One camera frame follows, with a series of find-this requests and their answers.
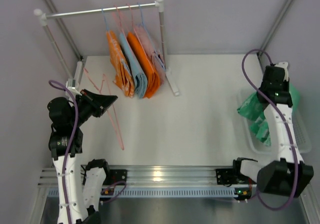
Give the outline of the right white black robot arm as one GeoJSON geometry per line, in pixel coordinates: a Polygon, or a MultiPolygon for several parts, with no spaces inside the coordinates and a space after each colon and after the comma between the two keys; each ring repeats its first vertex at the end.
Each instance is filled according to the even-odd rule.
{"type": "Polygon", "coordinates": [[[240,174],[257,183],[262,193],[299,197],[314,176],[298,149],[293,126],[292,86],[288,63],[279,62],[265,68],[257,92],[250,94],[237,112],[250,122],[251,131],[260,142],[270,144],[267,164],[238,158],[240,174]]]}

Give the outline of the green white tie-dye trousers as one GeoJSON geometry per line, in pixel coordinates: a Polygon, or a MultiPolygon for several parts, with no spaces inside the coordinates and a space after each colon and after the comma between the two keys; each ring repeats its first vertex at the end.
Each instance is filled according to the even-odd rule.
{"type": "Polygon", "coordinates": [[[249,129],[254,137],[264,146],[270,147],[269,127],[263,109],[263,105],[258,100],[257,93],[252,92],[237,108],[237,112],[240,116],[250,121],[249,129]]]}

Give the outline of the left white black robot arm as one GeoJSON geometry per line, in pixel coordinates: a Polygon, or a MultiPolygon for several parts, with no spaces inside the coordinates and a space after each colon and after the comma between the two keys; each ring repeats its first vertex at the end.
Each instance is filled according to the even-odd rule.
{"type": "Polygon", "coordinates": [[[52,121],[49,149],[58,180],[58,223],[101,223],[99,200],[110,167],[105,159],[93,159],[81,174],[83,132],[80,127],[90,117],[101,117],[117,100],[86,89],[73,97],[52,99],[48,105],[52,121]]]}

